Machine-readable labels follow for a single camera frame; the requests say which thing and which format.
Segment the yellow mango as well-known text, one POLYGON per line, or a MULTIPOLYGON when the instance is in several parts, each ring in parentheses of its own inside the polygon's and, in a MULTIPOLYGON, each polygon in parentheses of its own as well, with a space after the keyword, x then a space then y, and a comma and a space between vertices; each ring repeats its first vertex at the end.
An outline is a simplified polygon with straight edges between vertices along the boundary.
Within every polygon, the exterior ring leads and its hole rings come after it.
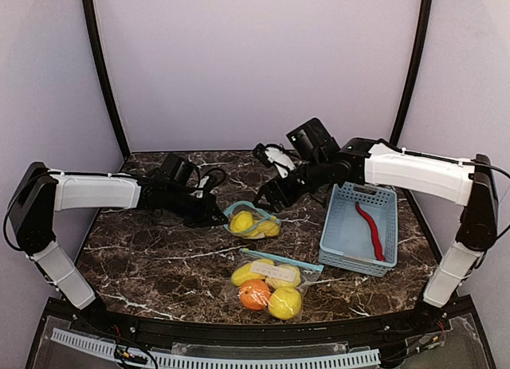
POLYGON ((252 261, 248 262, 233 272, 230 281, 234 286, 239 287, 246 281, 264 280, 267 277, 266 275, 252 272, 252 264, 252 261))

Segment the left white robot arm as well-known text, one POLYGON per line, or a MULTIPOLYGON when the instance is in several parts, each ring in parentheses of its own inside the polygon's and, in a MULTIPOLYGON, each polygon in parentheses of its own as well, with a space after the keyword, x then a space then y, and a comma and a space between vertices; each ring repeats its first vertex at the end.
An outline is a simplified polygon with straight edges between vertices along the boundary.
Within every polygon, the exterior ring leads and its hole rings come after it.
POLYGON ((3 237, 11 249, 24 253, 75 309, 99 307, 100 296, 57 241, 54 215, 102 208, 163 210, 180 218, 185 227, 224 226, 229 219, 212 192, 223 181, 213 179, 214 173, 211 169, 200 175, 195 164, 175 153, 142 175, 60 171, 34 162, 9 202, 3 237), (198 176, 195 186, 188 183, 192 175, 198 176))

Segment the yellow fruit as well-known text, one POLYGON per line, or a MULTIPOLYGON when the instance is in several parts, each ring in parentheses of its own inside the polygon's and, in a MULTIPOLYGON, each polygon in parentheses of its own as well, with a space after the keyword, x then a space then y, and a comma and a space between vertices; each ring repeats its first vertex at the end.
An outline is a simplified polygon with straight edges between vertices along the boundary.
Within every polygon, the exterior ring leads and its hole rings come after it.
POLYGON ((263 221, 257 224, 254 230, 242 234, 243 238, 261 239, 265 237, 276 237, 280 234, 280 226, 273 221, 263 221))

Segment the pale yellow potato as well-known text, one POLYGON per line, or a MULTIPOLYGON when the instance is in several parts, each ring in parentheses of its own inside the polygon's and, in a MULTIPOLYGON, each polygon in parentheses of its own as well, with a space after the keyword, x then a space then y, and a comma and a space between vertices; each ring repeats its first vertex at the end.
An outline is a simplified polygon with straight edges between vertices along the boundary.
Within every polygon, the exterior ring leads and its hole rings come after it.
POLYGON ((274 276, 265 278, 265 283, 273 288, 296 288, 301 283, 300 270, 295 265, 278 265, 274 276))

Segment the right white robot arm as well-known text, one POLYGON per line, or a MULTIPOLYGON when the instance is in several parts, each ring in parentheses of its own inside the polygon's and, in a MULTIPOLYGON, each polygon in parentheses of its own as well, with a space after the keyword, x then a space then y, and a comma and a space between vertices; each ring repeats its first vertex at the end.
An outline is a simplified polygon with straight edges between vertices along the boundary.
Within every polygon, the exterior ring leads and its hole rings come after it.
POLYGON ((312 118, 287 134, 302 163, 275 143, 259 143, 254 156, 277 177, 263 184, 254 204, 279 212, 304 194, 327 184, 395 186, 462 206, 460 227, 439 267, 428 280, 423 302, 444 306, 475 264, 502 237, 498 230, 498 197, 493 174, 498 169, 486 155, 453 159, 407 151, 384 139, 353 138, 339 146, 322 122, 312 118))

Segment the round yellow lemon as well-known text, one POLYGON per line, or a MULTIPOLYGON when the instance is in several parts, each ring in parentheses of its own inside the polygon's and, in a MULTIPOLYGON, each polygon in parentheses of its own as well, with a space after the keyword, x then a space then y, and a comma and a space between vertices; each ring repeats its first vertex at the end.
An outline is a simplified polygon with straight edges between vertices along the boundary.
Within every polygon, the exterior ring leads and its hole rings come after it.
POLYGON ((302 297, 298 290, 290 287, 276 289, 269 298, 269 313, 280 319, 290 320, 302 309, 302 297))

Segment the clear zip bag blue zipper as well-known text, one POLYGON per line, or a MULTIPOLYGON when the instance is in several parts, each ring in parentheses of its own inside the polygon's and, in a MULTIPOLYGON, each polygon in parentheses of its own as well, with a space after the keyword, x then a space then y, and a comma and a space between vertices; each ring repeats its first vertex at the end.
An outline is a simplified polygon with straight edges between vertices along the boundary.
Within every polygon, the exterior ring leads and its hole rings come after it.
MULTIPOLYGON (((299 261, 299 260, 295 260, 295 259, 291 259, 291 258, 287 258, 287 257, 282 257, 282 256, 279 256, 276 254, 264 253, 264 252, 259 252, 259 251, 248 249, 248 248, 242 248, 242 249, 240 249, 240 260, 237 263, 233 272, 236 269, 243 266, 244 264, 251 262, 251 261, 253 262, 251 271, 255 272, 255 273, 266 275, 267 277, 275 275, 278 265, 283 265, 283 264, 295 265, 300 270, 301 283, 298 287, 296 287, 294 289, 298 290, 301 294, 302 309, 301 309, 300 313, 297 316, 295 316, 294 318, 292 318, 290 320, 282 320, 282 321, 292 321, 292 322, 300 321, 302 319, 302 313, 304 310, 304 297, 308 291, 308 288, 311 285, 315 284, 319 280, 322 272, 324 271, 324 266, 308 263, 305 261, 299 261)), ((276 320, 280 320, 280 319, 272 316, 269 313, 268 305, 263 310, 254 311, 254 310, 245 308, 241 304, 239 297, 238 297, 238 289, 240 286, 236 287, 230 281, 230 278, 231 278, 233 272, 230 274, 228 281, 225 283, 222 291, 220 292, 221 298, 223 300, 229 301, 232 304, 237 305, 237 307, 240 309, 244 309, 244 310, 251 311, 251 312, 264 312, 264 313, 270 315, 272 318, 274 318, 276 320)), ((271 291, 271 295, 276 290, 271 287, 269 287, 269 289, 271 291)))

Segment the orange fruit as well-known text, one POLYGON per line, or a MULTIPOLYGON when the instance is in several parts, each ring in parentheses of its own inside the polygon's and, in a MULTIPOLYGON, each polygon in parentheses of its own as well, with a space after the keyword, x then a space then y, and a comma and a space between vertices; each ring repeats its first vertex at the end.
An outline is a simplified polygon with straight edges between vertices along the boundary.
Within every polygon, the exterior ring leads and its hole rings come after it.
POLYGON ((252 279, 239 287, 238 297, 245 308, 260 311, 267 307, 271 291, 263 280, 252 279))

